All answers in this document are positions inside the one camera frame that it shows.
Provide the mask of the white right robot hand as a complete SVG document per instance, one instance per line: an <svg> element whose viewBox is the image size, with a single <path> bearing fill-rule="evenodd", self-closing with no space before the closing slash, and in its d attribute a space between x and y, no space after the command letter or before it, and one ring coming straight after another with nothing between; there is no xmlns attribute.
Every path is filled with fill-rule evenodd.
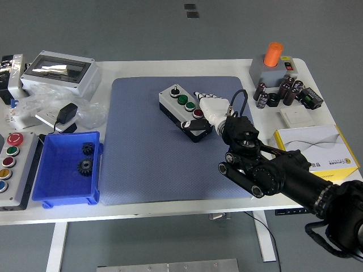
<svg viewBox="0 0 363 272"><path fill-rule="evenodd" d="M204 114L204 118L177 122L177 127L185 131L191 131L206 130L211 126L214 126L217 134L221 135L226 122L226 114L230 102L228 99L217 97L214 94L200 92L195 92L194 94L199 101L199 106Z"/></svg>

